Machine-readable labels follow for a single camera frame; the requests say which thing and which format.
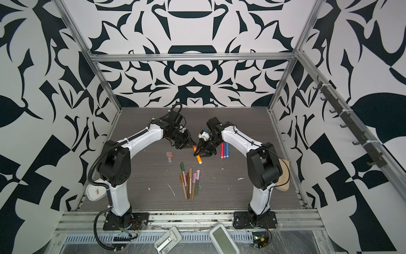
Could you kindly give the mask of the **orange highlighter pen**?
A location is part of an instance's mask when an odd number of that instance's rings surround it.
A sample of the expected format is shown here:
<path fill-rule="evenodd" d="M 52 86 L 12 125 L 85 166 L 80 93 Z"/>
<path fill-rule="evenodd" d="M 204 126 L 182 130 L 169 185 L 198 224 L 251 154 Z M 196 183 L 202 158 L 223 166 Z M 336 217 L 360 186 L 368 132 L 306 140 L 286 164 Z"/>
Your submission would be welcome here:
<path fill-rule="evenodd" d="M 203 162 L 202 162 L 200 155 L 197 154 L 197 147 L 194 146 L 193 149 L 194 149 L 194 156 L 197 158 L 198 163 L 201 165 Z"/>

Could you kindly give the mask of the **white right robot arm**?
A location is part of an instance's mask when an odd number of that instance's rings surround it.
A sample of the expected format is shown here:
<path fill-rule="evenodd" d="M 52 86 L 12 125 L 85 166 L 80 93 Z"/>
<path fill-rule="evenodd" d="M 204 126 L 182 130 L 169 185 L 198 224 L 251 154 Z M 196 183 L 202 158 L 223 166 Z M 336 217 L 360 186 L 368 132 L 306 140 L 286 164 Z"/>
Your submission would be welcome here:
<path fill-rule="evenodd" d="M 248 177 L 253 184 L 253 195 L 248 210 L 259 217 L 270 211 L 270 198 L 275 188 L 287 190 L 290 184 L 289 162 L 280 158 L 271 143 L 260 143 L 231 122 L 208 120 L 207 130 L 198 135 L 195 156 L 210 157 L 217 147 L 228 143 L 245 156 Z"/>

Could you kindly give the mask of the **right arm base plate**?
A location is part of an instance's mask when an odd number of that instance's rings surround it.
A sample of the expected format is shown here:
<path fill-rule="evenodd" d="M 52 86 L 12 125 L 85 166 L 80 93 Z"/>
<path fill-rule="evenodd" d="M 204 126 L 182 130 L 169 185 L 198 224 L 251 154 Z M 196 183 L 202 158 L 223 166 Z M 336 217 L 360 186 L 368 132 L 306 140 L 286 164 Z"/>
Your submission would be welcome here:
<path fill-rule="evenodd" d="M 233 227 L 235 229 L 275 229 L 277 224 L 276 214 L 270 210 L 262 215 L 256 215 L 254 212 L 249 211 L 233 213 Z"/>

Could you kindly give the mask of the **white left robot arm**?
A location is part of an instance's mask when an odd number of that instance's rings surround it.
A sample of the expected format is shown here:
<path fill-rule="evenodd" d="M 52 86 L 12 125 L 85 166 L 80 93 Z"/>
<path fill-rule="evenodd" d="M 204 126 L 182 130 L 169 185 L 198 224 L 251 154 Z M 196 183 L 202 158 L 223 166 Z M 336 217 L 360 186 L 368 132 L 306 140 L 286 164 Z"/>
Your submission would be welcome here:
<path fill-rule="evenodd" d="M 175 149 L 193 148 L 196 143 L 186 128 L 186 120 L 180 112 L 170 110 L 166 115 L 152 119 L 141 131 L 119 141 L 108 141 L 100 156 L 92 165 L 100 179 L 89 182 L 106 190 L 110 211 L 122 217 L 131 210 L 127 181 L 131 176 L 131 160 L 149 145 L 166 139 Z"/>

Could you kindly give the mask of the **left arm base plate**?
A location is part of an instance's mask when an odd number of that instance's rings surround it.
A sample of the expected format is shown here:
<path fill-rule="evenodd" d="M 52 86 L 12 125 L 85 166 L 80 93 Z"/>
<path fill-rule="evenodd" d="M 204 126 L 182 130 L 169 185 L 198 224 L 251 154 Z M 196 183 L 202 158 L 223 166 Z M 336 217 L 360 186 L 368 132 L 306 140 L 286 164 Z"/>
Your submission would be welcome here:
<path fill-rule="evenodd" d="M 104 231 L 114 231 L 120 229 L 127 230 L 139 230 L 149 223 L 149 213 L 137 212 L 137 213 L 126 213 L 119 217 L 112 212 L 107 214 L 105 219 L 103 230 Z"/>

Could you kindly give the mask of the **purple highlighter pen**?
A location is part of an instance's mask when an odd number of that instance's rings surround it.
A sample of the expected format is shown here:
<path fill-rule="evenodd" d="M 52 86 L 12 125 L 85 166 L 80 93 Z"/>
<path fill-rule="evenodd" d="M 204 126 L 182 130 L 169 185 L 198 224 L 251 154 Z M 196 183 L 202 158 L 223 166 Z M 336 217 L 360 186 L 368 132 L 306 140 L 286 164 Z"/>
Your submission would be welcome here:
<path fill-rule="evenodd" d="M 226 158 L 226 144 L 222 143 L 222 158 Z"/>

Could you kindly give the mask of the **blue highlighter pen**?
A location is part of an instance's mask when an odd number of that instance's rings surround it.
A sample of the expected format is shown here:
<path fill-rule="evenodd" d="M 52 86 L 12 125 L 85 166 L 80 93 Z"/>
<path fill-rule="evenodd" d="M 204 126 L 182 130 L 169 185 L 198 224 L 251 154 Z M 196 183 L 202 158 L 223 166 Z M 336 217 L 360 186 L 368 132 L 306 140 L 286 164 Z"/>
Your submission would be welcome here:
<path fill-rule="evenodd" d="M 225 143 L 225 157 L 229 157 L 229 143 L 227 142 Z"/>

